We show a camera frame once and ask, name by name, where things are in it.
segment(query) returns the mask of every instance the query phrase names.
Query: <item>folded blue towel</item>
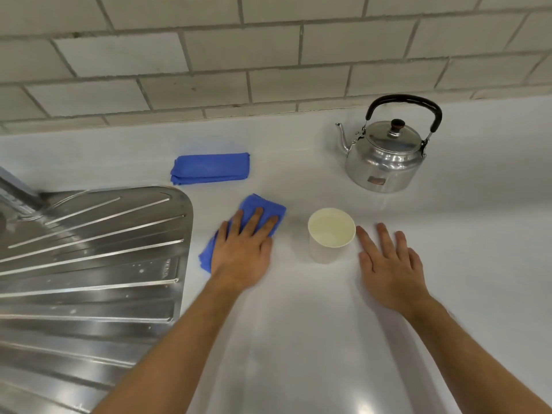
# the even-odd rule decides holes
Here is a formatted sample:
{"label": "folded blue towel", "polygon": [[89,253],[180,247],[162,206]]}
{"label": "folded blue towel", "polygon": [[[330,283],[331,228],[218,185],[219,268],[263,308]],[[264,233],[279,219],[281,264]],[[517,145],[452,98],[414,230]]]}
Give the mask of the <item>folded blue towel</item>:
{"label": "folded blue towel", "polygon": [[[239,209],[242,209],[244,211],[244,215],[242,217],[242,223],[241,223],[241,227],[239,228],[239,231],[241,232],[242,229],[244,229],[246,223],[249,222],[249,220],[257,210],[257,208],[263,208],[264,212],[263,212],[263,215],[260,217],[259,223],[257,224],[257,228],[255,229],[255,232],[257,232],[257,230],[260,229],[271,216],[273,215],[278,216],[278,222],[276,222],[276,225],[274,225],[274,228],[272,228],[272,231],[268,235],[269,237],[271,237],[272,234],[276,232],[276,229],[278,229],[280,222],[284,218],[285,206],[263,199],[262,197],[257,195],[247,196],[244,199],[244,201],[241,202]],[[215,249],[215,241],[216,241],[217,234],[218,234],[218,231],[209,240],[209,242],[207,243],[207,246],[205,247],[203,252],[199,255],[199,263],[202,269],[210,273],[211,273],[212,252]]]}
{"label": "folded blue towel", "polygon": [[180,156],[170,174],[173,184],[244,180],[249,176],[249,154]]}

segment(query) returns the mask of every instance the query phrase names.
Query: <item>finger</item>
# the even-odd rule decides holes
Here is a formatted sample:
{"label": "finger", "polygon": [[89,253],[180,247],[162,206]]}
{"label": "finger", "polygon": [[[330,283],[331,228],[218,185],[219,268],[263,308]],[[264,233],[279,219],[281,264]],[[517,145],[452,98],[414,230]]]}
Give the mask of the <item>finger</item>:
{"label": "finger", "polygon": [[253,232],[255,232],[255,228],[257,228],[257,224],[259,223],[259,219],[262,214],[263,214],[263,208],[255,209],[255,213],[253,214],[251,219],[246,223],[242,233],[247,235],[248,237],[252,236]]}
{"label": "finger", "polygon": [[368,235],[368,232],[366,232],[364,228],[360,226],[357,226],[356,230],[357,230],[356,236],[360,240],[364,251],[366,251],[372,259],[382,257],[382,254],[377,249],[377,246],[376,244],[374,244],[374,241],[372,241],[372,239]]}
{"label": "finger", "polygon": [[272,238],[268,237],[260,244],[260,256],[263,259],[270,260],[271,253],[272,253]]}
{"label": "finger", "polygon": [[254,237],[259,240],[259,242],[264,241],[268,235],[272,232],[272,228],[276,225],[278,222],[278,216],[273,215],[271,216],[268,221],[255,233]]}
{"label": "finger", "polygon": [[358,259],[361,263],[361,270],[363,273],[373,271],[374,264],[372,263],[372,259],[370,258],[368,253],[358,253]]}
{"label": "finger", "polygon": [[378,223],[376,225],[377,233],[380,237],[380,243],[382,245],[382,254],[387,258],[397,258],[397,252],[395,251],[395,245],[389,236],[389,232],[384,223]]}
{"label": "finger", "polygon": [[228,238],[237,237],[239,235],[239,227],[241,225],[241,218],[243,215],[244,211],[239,209],[238,212],[236,212],[234,216],[232,216],[232,226],[230,227]]}
{"label": "finger", "polygon": [[395,232],[395,238],[397,239],[397,256],[403,263],[410,265],[409,248],[406,245],[406,236],[403,231]]}
{"label": "finger", "polygon": [[226,242],[226,236],[228,235],[228,222],[224,221],[218,230],[219,231],[216,234],[215,248],[220,247]]}
{"label": "finger", "polygon": [[423,275],[423,264],[422,259],[419,257],[413,249],[409,248],[409,257],[410,257],[410,266],[412,269]]}

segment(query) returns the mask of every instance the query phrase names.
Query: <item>kettle label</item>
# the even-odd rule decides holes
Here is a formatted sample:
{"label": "kettle label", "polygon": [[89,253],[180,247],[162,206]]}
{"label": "kettle label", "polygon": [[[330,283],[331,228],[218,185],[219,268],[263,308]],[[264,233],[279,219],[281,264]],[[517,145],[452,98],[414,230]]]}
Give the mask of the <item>kettle label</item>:
{"label": "kettle label", "polygon": [[372,177],[370,176],[368,178],[368,182],[369,183],[372,183],[372,184],[377,184],[378,186],[383,186],[385,184],[385,182],[387,181],[387,179],[381,179],[381,178],[378,178],[378,177]]}

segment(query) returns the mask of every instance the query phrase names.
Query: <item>grout line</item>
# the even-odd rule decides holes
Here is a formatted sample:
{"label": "grout line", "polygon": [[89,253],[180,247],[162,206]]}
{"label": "grout line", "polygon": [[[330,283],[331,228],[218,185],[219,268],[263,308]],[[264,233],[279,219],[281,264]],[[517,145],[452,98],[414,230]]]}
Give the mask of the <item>grout line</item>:
{"label": "grout line", "polygon": [[249,76],[249,71],[245,73],[245,78],[247,80],[247,95],[249,96],[249,103],[253,103],[253,95],[251,92],[251,78]]}
{"label": "grout line", "polygon": [[244,4],[242,0],[237,0],[238,2],[238,16],[239,16],[239,22],[241,24],[244,24]]}
{"label": "grout line", "polygon": [[345,83],[345,94],[344,96],[347,96],[347,93],[349,92],[349,86],[350,86],[350,76],[353,74],[353,66],[351,65],[349,67],[349,73],[347,74],[347,82]]}
{"label": "grout line", "polygon": [[179,29],[177,31],[177,35],[178,35],[178,40],[180,41],[182,52],[184,53],[184,58],[186,59],[186,65],[188,66],[188,71],[192,72],[194,68],[191,66],[190,54],[188,52],[188,46],[186,45],[186,38],[184,36],[184,31],[182,29]]}
{"label": "grout line", "polygon": [[529,80],[529,77],[531,77],[531,75],[535,72],[535,69],[539,68],[539,66],[547,60],[547,58],[550,56],[551,54],[548,53],[546,55],[543,55],[543,57],[536,62],[536,64],[534,65],[533,68],[531,68],[531,71],[529,71],[528,75],[526,75],[526,77],[523,79],[523,82],[527,82]]}
{"label": "grout line", "polygon": [[301,25],[299,28],[299,59],[297,65],[301,65],[301,57],[303,56],[303,34],[305,33],[305,26]]}
{"label": "grout line", "polygon": [[32,102],[35,104],[35,106],[36,106],[37,108],[39,108],[40,111],[41,111],[42,113],[44,113],[48,118],[51,118],[51,117],[52,117],[52,116],[46,111],[46,109],[44,109],[44,108],[42,107],[42,104],[40,104],[39,101],[38,101],[37,99],[35,99],[35,98],[32,96],[32,94],[31,94],[30,91],[27,89],[27,87],[25,86],[25,84],[20,84],[20,85],[19,85],[19,88],[20,88],[21,90],[23,90],[27,96],[29,96],[29,98],[32,100]]}
{"label": "grout line", "polygon": [[418,32],[418,27],[421,22],[422,22],[422,18],[419,18],[418,20],[416,20],[416,23],[414,23],[414,26],[412,27],[412,32],[410,33],[409,41],[406,42],[406,48],[403,55],[403,59],[406,58],[410,53],[410,48],[414,43],[414,38],[416,37],[416,32]]}
{"label": "grout line", "polygon": [[106,20],[107,27],[109,29],[109,33],[116,34],[115,27],[113,26],[113,23],[111,19],[109,18],[109,15],[107,14],[106,6],[103,4],[102,0],[96,0],[96,4],[98,4],[98,7],[101,11],[101,14],[104,16],[104,19]]}
{"label": "grout line", "polygon": [[50,41],[50,44],[52,45],[54,51],[56,51],[57,55],[59,56],[61,62],[64,63],[64,65],[67,67],[67,69],[69,70],[69,72],[75,76],[75,77],[78,77],[77,73],[75,72],[75,70],[73,69],[73,67],[71,67],[71,64],[69,63],[69,61],[67,61],[67,59],[65,58],[65,55],[61,52],[60,50],[60,47],[58,46],[58,44],[51,40]]}
{"label": "grout line", "polygon": [[478,0],[477,3],[475,3],[475,6],[474,6],[474,10],[479,10],[479,6],[481,5],[481,3],[483,2],[483,0]]}
{"label": "grout line", "polygon": [[[455,88],[455,89],[433,89],[433,90],[420,90],[417,91],[417,93],[420,94],[446,94],[446,93],[465,93],[468,91],[479,91],[479,90],[487,90],[487,89],[505,89],[505,88],[521,88],[521,87],[542,87],[542,86],[549,86],[550,83],[540,83],[540,84],[507,84],[507,85],[487,85],[487,86],[481,86],[481,87],[467,87],[467,88]],[[347,100],[347,99],[363,99],[365,97],[373,97],[378,95],[385,95],[385,94],[393,94],[393,93],[368,93],[368,94],[360,94],[355,96],[341,96],[341,97],[318,97],[314,99],[299,99],[299,100],[279,100],[279,101],[261,101],[258,103],[254,103],[255,105],[275,105],[275,104],[300,104],[300,103],[311,103],[314,101],[321,101],[321,100]],[[158,109],[158,110],[138,110],[138,111],[132,111],[132,112],[117,112],[117,113],[108,113],[108,114],[92,114],[92,115],[75,115],[75,116],[56,116],[54,118],[32,118],[32,119],[6,119],[0,122],[0,124],[3,123],[11,123],[11,122],[30,122],[30,121],[52,121],[52,120],[62,120],[67,118],[91,118],[91,117],[100,117],[105,118],[106,116],[118,116],[118,115],[148,115],[148,114],[154,114],[156,112],[169,112],[169,111],[190,111],[190,110],[201,110],[205,111],[206,109],[219,109],[219,108],[228,108],[232,106],[249,106],[249,103],[241,103],[241,104],[220,104],[215,106],[197,106],[193,108],[169,108],[169,109]]]}
{"label": "grout line", "polygon": [[135,81],[136,81],[136,84],[138,84],[138,88],[142,92],[143,99],[146,100],[147,106],[149,107],[150,110],[153,110],[154,108],[151,105],[151,102],[150,102],[149,97],[147,96],[146,90],[144,90],[144,88],[142,86],[142,82],[140,81],[140,78],[135,78]]}
{"label": "grout line", "polygon": [[368,3],[370,0],[364,0],[364,5],[362,6],[362,14],[361,17],[366,17],[366,11],[368,10]]}
{"label": "grout line", "polygon": [[443,79],[443,76],[445,75],[445,72],[446,70],[448,69],[449,65],[451,64],[451,59],[449,58],[448,61],[446,62],[445,64],[445,67],[443,68],[443,70],[441,71],[441,74],[439,74],[439,76],[437,77],[437,82],[435,83],[435,85],[433,86],[433,89],[435,90],[437,88],[437,86],[439,85],[439,83],[441,82],[441,80]]}
{"label": "grout line", "polygon": [[[366,21],[399,21],[412,20],[418,18],[439,18],[439,17],[464,17],[464,16],[479,16],[479,15],[500,15],[505,13],[531,13],[531,12],[552,12],[552,6],[533,7],[530,9],[498,9],[498,10],[464,10],[464,11],[449,11],[446,13],[424,13],[424,14],[403,14],[397,16],[367,16],[367,17],[351,17],[351,18],[335,18],[335,19],[316,19],[316,20],[293,20],[293,21],[273,21],[273,22],[258,22],[258,23],[228,23],[222,25],[203,25],[203,26],[172,26],[158,28],[135,28],[135,29],[120,29],[116,30],[119,35],[140,35],[150,33],[165,33],[174,32],[181,28],[183,30],[227,30],[233,28],[250,28],[250,27],[273,27],[273,26],[300,26],[303,24],[330,24],[330,23],[355,23]],[[113,33],[107,30],[79,32],[81,37],[88,36],[108,36]],[[73,32],[52,32],[48,34],[11,34],[0,36],[0,40],[11,39],[58,39],[73,37]]]}
{"label": "grout line", "polygon": [[189,75],[211,75],[211,74],[232,74],[232,73],[243,73],[251,71],[259,71],[266,69],[312,69],[312,68],[324,68],[324,67],[342,67],[342,66],[351,66],[351,65],[363,65],[363,64],[400,64],[400,63],[412,63],[412,62],[424,62],[424,61],[443,61],[448,59],[469,59],[469,58],[508,58],[508,57],[518,57],[518,56],[528,56],[528,55],[548,55],[552,53],[552,50],[544,51],[523,51],[523,52],[490,52],[483,54],[474,54],[474,55],[453,55],[453,56],[441,56],[441,57],[419,57],[419,58],[394,58],[388,60],[370,60],[370,61],[356,61],[356,62],[331,62],[331,63],[320,63],[320,64],[305,64],[305,65],[288,65],[288,66],[272,66],[272,67],[255,67],[255,68],[234,68],[234,69],[213,69],[213,70],[202,70],[202,71],[186,71],[186,72],[175,72],[175,73],[157,73],[157,74],[136,74],[132,76],[90,76],[90,77],[79,77],[76,78],[58,78],[58,79],[47,79],[47,80],[29,80],[29,81],[14,81],[0,83],[0,87],[17,85],[17,84],[57,84],[57,83],[75,83],[75,82],[87,82],[87,81],[114,81],[114,80],[129,80],[143,77],[155,77],[155,76],[189,76]]}
{"label": "grout line", "polygon": [[508,48],[510,43],[512,43],[512,41],[515,39],[515,37],[518,35],[518,33],[520,33],[521,28],[523,27],[523,25],[525,24],[525,22],[529,18],[529,15],[530,15],[530,13],[527,13],[525,16],[523,16],[523,19],[521,19],[520,24],[518,25],[518,27],[515,28],[514,33],[512,34],[510,39],[508,39],[508,41],[506,42],[506,45],[504,46],[503,51],[505,51]]}

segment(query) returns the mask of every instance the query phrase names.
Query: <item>cup rim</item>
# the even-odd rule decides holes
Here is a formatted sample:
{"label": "cup rim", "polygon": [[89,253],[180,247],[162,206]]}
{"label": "cup rim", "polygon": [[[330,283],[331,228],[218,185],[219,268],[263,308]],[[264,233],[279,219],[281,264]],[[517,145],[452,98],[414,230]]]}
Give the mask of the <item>cup rim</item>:
{"label": "cup rim", "polygon": [[[325,211],[325,210],[334,210],[334,211],[338,211],[340,213],[342,213],[344,216],[346,216],[349,221],[351,222],[352,224],[352,227],[353,227],[353,235],[351,236],[351,238],[344,244],[340,245],[340,246],[326,246],[324,244],[322,244],[320,241],[318,241],[311,233],[311,222],[313,220],[313,216],[316,215],[318,212],[320,211]],[[356,227],[357,227],[357,224],[354,222],[354,219],[352,218],[351,215],[349,215],[348,213],[346,213],[345,211],[341,210],[341,209],[338,209],[338,208],[321,208],[321,209],[318,209],[317,211],[315,211],[309,218],[308,218],[308,222],[307,222],[307,229],[308,229],[308,234],[314,239],[314,241],[316,241],[318,244],[320,244],[322,247],[326,247],[326,248],[342,248],[342,247],[345,247],[346,245],[348,245],[351,241],[354,240],[354,237],[356,235]]]}

